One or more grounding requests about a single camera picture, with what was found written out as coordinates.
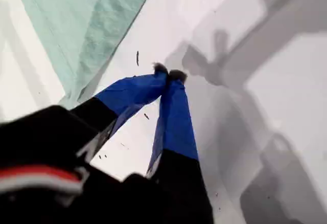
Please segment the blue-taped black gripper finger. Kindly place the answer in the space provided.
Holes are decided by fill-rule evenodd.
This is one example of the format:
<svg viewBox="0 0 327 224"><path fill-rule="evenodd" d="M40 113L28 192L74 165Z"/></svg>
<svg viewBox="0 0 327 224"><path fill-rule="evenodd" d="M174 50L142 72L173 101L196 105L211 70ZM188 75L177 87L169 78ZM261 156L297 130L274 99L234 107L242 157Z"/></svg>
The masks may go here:
<svg viewBox="0 0 327 224"><path fill-rule="evenodd" d="M160 98L148 172L159 223L213 223L185 92L187 75L171 70Z"/></svg>
<svg viewBox="0 0 327 224"><path fill-rule="evenodd" d="M71 110L95 129L96 136L77 151L89 162L127 120L155 101L168 83L168 70L154 64L154 73L120 79Z"/></svg>

